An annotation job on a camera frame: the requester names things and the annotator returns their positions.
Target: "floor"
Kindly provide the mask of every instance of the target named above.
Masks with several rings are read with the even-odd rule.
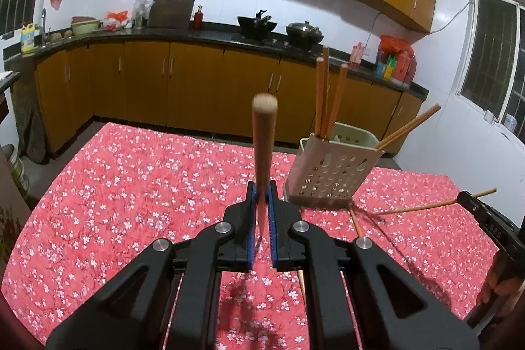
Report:
[[[44,195],[48,187],[51,185],[53,180],[61,172],[67,163],[73,159],[73,156],[86,144],[106,123],[93,121],[91,122],[82,132],[80,132],[76,138],[69,143],[69,146],[58,156],[56,159],[51,159],[45,165],[38,165],[29,160],[27,157],[23,157],[25,173],[30,180],[30,193],[28,196],[28,206],[30,209],[38,204],[41,197]],[[198,138],[209,139],[216,141],[217,143],[231,143],[238,144],[241,146],[251,146],[251,143],[242,143],[239,141],[224,140],[218,138],[206,138],[198,136]],[[297,152],[297,149],[289,147],[275,147],[277,152],[293,153]],[[382,168],[400,169],[393,159],[382,158],[377,162],[377,166]]]

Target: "pot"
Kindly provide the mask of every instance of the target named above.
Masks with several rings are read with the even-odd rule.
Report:
[[[293,47],[309,51],[313,45],[323,40],[323,35],[318,27],[314,27],[309,21],[304,23],[291,23],[286,26],[288,42]]]
[[[250,39],[262,40],[268,37],[268,34],[275,29],[277,23],[271,22],[271,15],[262,17],[266,11],[260,10],[255,14],[255,18],[237,17],[239,26],[241,26],[241,35]]]

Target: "white plastic basket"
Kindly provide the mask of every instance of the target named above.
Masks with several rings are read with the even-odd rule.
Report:
[[[283,190],[286,200],[305,207],[346,208],[384,151],[369,131],[335,123],[330,140],[313,134],[300,141]]]

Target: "detergent bottle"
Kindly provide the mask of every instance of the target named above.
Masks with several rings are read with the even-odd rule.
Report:
[[[35,23],[30,23],[27,26],[22,23],[20,45],[22,46],[22,54],[30,53],[35,49]]]

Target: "red bottle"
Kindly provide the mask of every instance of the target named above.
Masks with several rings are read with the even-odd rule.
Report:
[[[194,30],[200,30],[200,28],[202,27],[202,19],[204,18],[204,14],[202,12],[202,5],[199,5],[197,8],[199,10],[193,16],[193,29]]]

